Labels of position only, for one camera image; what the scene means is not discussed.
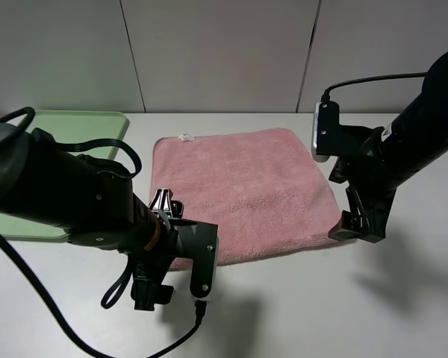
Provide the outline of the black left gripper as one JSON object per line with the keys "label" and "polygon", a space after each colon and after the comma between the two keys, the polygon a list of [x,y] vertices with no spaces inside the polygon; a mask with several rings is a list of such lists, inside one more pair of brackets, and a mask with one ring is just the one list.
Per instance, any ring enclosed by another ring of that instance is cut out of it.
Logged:
{"label": "black left gripper", "polygon": [[192,268],[191,248],[199,221],[183,219],[183,203],[172,197],[171,189],[158,188],[147,207],[133,196],[140,240],[137,249],[130,253],[136,310],[154,311],[156,304],[171,301],[172,286],[163,281],[175,260],[188,259]]}

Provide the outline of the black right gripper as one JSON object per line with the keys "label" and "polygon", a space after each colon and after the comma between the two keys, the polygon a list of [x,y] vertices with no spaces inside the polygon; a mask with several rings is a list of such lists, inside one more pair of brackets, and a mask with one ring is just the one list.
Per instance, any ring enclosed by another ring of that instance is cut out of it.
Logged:
{"label": "black right gripper", "polygon": [[384,128],[369,136],[353,156],[339,157],[330,174],[335,183],[348,183],[349,211],[343,210],[328,236],[335,241],[358,239],[377,243],[386,237],[396,184],[383,157],[381,135]]}

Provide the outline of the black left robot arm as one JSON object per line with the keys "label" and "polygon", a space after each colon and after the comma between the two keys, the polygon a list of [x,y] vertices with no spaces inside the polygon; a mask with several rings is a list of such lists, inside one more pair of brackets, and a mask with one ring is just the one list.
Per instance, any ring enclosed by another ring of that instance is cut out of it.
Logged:
{"label": "black left robot arm", "polygon": [[41,129],[19,132],[0,124],[0,213],[59,227],[70,244],[118,251],[128,262],[101,305],[112,307],[126,288],[137,310],[168,304],[164,284],[172,262],[192,262],[190,292],[204,300],[217,265],[217,226],[183,218],[169,189],[144,204],[132,173],[112,160],[87,155],[99,141],[68,145]]}

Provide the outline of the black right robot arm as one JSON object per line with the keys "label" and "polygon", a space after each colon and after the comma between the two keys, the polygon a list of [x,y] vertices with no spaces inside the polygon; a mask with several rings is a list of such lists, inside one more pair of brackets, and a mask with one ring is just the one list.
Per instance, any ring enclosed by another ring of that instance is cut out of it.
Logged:
{"label": "black right robot arm", "polygon": [[448,52],[430,67],[420,94],[386,127],[339,151],[329,179],[347,182],[349,209],[329,231],[339,242],[379,242],[398,186],[448,152]]}

